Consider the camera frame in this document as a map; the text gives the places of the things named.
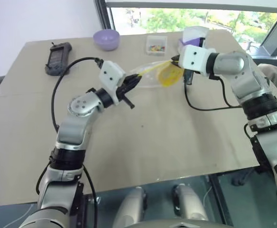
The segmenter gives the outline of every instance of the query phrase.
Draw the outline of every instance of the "table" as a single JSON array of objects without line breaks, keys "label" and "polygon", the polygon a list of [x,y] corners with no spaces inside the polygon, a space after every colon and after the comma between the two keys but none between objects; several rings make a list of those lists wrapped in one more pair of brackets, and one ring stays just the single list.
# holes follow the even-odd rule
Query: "table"
[{"label": "table", "polygon": [[[103,52],[91,38],[69,41],[69,60],[101,57],[126,71],[177,54],[180,33],[167,33],[164,57],[144,54],[146,35],[122,36],[120,47]],[[48,162],[56,133],[50,115],[50,97],[57,77],[44,72],[51,41],[27,43],[0,85],[0,205],[37,200],[36,181]],[[241,50],[232,35],[212,30],[207,46],[218,52]],[[99,69],[93,61],[76,65],[56,94],[59,124],[72,97],[89,88],[100,88]],[[230,103],[237,104],[226,82]],[[277,89],[271,84],[274,94]],[[195,75],[189,97],[198,107],[223,106],[217,81]],[[216,112],[192,110],[185,101],[182,82],[169,88],[136,88],[125,103],[107,109],[96,121],[87,149],[85,166],[97,191],[137,186],[181,177],[204,175],[258,165],[243,132],[247,122],[241,109]],[[88,181],[84,193],[89,193]]]}]

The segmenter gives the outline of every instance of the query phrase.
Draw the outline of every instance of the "black wire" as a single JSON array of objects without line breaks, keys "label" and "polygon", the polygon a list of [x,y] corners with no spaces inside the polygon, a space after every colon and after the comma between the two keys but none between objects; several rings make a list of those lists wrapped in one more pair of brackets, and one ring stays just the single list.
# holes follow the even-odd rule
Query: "black wire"
[{"label": "black wire", "polygon": [[188,105],[191,108],[193,108],[195,110],[198,110],[198,111],[217,111],[217,110],[224,110],[224,109],[241,108],[240,106],[223,107],[223,108],[211,108],[211,109],[196,108],[189,101],[188,94],[187,94],[187,85],[186,85],[186,83],[184,83],[184,92],[185,92],[185,97],[186,97],[186,101],[187,101]]},{"label": "black wire", "polygon": [[244,125],[244,132],[245,132],[245,135],[251,139],[251,137],[249,136],[248,132],[247,132],[247,126],[248,126],[248,123]]},{"label": "black wire", "polygon": [[53,126],[54,126],[54,129],[56,131],[56,133],[58,132],[58,126],[56,125],[56,121],[55,121],[55,115],[54,115],[54,97],[55,97],[55,93],[56,93],[56,90],[59,86],[59,84],[61,83],[63,77],[65,76],[66,72],[75,64],[79,63],[79,62],[82,62],[84,60],[98,60],[98,58],[95,58],[95,57],[84,57],[84,58],[79,58],[77,60],[75,60],[74,62],[72,62],[71,64],[69,64],[67,66],[67,68],[65,69],[65,71],[63,71],[62,75],[59,77],[56,85],[54,86],[54,89],[53,89],[53,93],[52,93],[52,97],[51,97],[51,117],[52,117],[52,123],[53,123]]},{"label": "black wire", "polygon": [[233,106],[231,105],[228,101],[227,101],[227,98],[226,98],[226,93],[225,93],[225,84],[224,84],[224,81],[219,77],[219,81],[221,82],[222,84],[222,90],[223,90],[223,98],[224,98],[224,101],[226,103],[226,105],[228,105],[228,107],[237,107],[237,108],[241,108],[241,106]]},{"label": "black wire", "polygon": [[40,184],[40,182],[41,182],[41,180],[42,180],[42,178],[43,178],[43,176],[44,176],[44,174],[45,174],[45,172],[47,171],[47,167],[48,167],[48,165],[50,165],[50,161],[49,161],[49,163],[47,164],[47,166],[44,168],[44,170],[43,170],[43,172],[40,174],[40,176],[39,176],[39,178],[38,178],[38,181],[37,181],[37,183],[36,183],[36,186],[35,186],[35,191],[36,191],[36,193],[39,195],[39,184]]},{"label": "black wire", "polygon": [[95,189],[94,189],[94,185],[92,183],[92,180],[91,180],[91,177],[86,169],[86,167],[83,165],[83,171],[85,172],[87,178],[88,178],[88,181],[89,181],[89,184],[90,184],[90,187],[91,187],[91,190],[92,190],[92,196],[93,196],[93,201],[94,201],[94,225],[93,227],[94,228],[97,228],[97,217],[98,217],[98,208],[97,208],[97,199],[96,199],[96,193],[95,193]]}]

